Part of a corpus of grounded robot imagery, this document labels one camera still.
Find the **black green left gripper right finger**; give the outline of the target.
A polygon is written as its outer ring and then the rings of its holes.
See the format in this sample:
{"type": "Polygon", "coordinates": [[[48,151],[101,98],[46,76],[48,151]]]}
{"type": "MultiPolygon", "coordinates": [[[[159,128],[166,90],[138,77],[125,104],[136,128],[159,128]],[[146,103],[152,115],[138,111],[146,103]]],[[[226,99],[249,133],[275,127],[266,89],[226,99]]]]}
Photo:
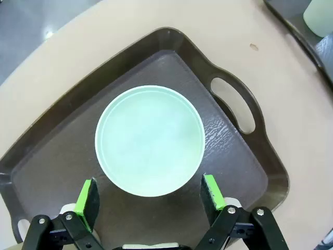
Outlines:
{"type": "Polygon", "coordinates": [[[213,175],[202,176],[200,198],[210,229],[199,242],[199,250],[225,250],[231,239],[242,239],[248,250],[289,250],[270,209],[246,211],[228,205],[213,175]]]}

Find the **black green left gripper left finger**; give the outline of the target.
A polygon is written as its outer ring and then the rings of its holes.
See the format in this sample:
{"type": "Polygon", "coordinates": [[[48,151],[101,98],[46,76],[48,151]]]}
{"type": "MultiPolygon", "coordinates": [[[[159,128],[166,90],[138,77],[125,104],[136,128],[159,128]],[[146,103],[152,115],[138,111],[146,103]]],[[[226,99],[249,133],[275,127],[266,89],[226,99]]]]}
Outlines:
{"type": "Polygon", "coordinates": [[[73,244],[77,250],[104,250],[93,236],[100,197],[95,178],[86,180],[73,211],[56,218],[35,216],[29,226],[22,250],[62,250],[73,244]]]}

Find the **mint green bowl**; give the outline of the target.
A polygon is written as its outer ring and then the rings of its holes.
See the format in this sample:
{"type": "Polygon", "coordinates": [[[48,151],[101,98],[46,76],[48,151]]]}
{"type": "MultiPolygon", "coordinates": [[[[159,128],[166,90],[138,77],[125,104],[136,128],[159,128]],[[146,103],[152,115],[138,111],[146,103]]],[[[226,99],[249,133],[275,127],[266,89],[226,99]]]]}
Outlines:
{"type": "Polygon", "coordinates": [[[120,189],[157,197],[185,185],[205,149],[201,117],[182,94],[162,86],[129,89],[105,108],[95,132],[101,169],[120,189]]]}

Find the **tall light green cup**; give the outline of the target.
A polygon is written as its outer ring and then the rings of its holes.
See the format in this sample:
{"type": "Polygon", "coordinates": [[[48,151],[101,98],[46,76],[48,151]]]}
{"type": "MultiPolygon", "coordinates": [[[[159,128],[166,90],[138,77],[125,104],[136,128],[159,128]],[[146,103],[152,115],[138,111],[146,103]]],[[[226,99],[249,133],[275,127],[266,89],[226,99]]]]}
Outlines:
{"type": "Polygon", "coordinates": [[[303,19],[313,33],[326,37],[333,32],[333,0],[311,0],[303,19]]]}

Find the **dark brown handled tray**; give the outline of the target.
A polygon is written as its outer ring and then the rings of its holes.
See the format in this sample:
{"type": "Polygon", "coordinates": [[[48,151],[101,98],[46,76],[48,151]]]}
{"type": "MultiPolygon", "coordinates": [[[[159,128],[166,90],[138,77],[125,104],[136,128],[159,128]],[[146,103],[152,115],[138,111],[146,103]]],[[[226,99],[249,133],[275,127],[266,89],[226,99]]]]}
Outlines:
{"type": "Polygon", "coordinates": [[[333,33],[322,38],[306,25],[303,13],[311,0],[263,0],[263,2],[300,44],[333,91],[333,33]]]}
{"type": "Polygon", "coordinates": [[[104,248],[166,242],[194,247],[209,228],[199,196],[205,173],[214,175],[223,195],[238,199],[245,209],[274,209],[289,191],[287,171],[250,90],[212,64],[182,32],[161,28],[99,66],[30,126],[0,160],[0,195],[18,243],[20,220],[56,217],[93,177],[100,194],[95,229],[104,248]],[[122,92],[149,84],[185,96],[206,133],[196,174],[177,191],[153,198],[116,187],[103,174],[94,149],[105,107],[122,92]]]}

